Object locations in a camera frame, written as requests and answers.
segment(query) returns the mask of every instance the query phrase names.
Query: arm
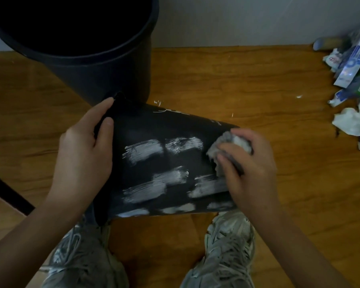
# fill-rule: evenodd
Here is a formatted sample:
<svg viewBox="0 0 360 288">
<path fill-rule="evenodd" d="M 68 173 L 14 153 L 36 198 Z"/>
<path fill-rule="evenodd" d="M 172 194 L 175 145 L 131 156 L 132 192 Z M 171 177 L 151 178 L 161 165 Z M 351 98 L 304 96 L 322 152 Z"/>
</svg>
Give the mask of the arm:
<svg viewBox="0 0 360 288">
<path fill-rule="evenodd" d="M 234 144 L 219 146 L 232 155 L 245 172 L 240 177 L 231 162 L 219 155 L 228 189 L 292 283 L 296 287 L 351 287 L 283 211 L 269 142 L 249 129 L 232 129 L 231 132 L 251 141 L 254 154 L 251 156 Z"/>
<path fill-rule="evenodd" d="M 60 138 L 53 183 L 45 201 L 0 241 L 0 288 L 25 287 L 76 224 L 112 169 L 113 121 L 93 131 L 113 99 L 89 110 Z"/>
</svg>

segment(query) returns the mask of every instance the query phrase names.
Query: white tissue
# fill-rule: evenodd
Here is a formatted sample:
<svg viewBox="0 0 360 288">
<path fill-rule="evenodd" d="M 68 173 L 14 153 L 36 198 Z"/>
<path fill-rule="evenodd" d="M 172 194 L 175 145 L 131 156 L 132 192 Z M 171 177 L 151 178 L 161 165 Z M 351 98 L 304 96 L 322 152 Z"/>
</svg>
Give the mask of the white tissue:
<svg viewBox="0 0 360 288">
<path fill-rule="evenodd" d="M 345 108 L 340 114 L 335 114 L 332 124 L 346 134 L 360 136 L 360 104 L 359 112 L 353 108 Z"/>
</svg>

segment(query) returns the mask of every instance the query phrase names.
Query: sneaker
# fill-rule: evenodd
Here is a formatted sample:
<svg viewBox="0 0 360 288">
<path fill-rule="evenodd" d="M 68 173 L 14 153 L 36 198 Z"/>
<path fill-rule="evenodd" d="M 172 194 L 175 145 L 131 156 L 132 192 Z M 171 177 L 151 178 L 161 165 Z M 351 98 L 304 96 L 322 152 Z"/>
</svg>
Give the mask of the sneaker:
<svg viewBox="0 0 360 288">
<path fill-rule="evenodd" d="M 40 271 L 48 276 L 42 288 L 102 287 L 127 288 L 122 263 L 108 250 L 109 225 L 77 223 L 52 252 L 49 265 Z"/>
<path fill-rule="evenodd" d="M 254 228 L 239 210 L 220 212 L 205 235 L 205 256 L 180 288 L 254 288 L 250 277 Z"/>
</svg>

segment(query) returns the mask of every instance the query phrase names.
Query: hand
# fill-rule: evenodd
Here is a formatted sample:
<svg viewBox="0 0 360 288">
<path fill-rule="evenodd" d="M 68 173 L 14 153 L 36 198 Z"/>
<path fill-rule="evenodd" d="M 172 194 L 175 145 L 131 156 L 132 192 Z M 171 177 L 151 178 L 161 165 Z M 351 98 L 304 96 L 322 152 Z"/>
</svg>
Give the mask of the hand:
<svg viewBox="0 0 360 288">
<path fill-rule="evenodd" d="M 226 183 L 237 207 L 254 222 L 275 215 L 280 209 L 276 186 L 276 163 L 268 140 L 250 129 L 231 129 L 231 133 L 251 141 L 253 155 L 231 143 L 219 145 L 244 170 L 239 176 L 233 164 L 223 155 L 218 160 L 223 167 Z"/>
<path fill-rule="evenodd" d="M 81 215 L 106 183 L 112 170 L 114 123 L 112 118 L 106 117 L 97 139 L 94 128 L 113 101 L 108 98 L 94 106 L 60 137 L 46 202 Z"/>
</svg>

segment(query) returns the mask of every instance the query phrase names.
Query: wooden floor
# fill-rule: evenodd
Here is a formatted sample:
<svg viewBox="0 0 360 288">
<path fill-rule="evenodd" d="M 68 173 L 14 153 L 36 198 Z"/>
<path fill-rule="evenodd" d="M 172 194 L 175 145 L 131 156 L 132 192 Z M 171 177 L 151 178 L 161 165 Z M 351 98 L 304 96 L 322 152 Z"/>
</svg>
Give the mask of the wooden floor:
<svg viewBox="0 0 360 288">
<path fill-rule="evenodd" d="M 280 199 L 319 250 L 360 287 L 360 151 L 331 125 L 336 87 L 308 46 L 156 49 L 149 103 L 250 127 L 272 143 Z M 42 65 L 0 53 L 0 178 L 38 205 L 58 138 L 89 106 Z M 203 254 L 213 214 L 118 219 L 110 249 L 131 287 L 178 287 Z M 0 236 L 22 217 L 0 202 Z M 253 280 L 291 283 L 260 237 Z"/>
</svg>

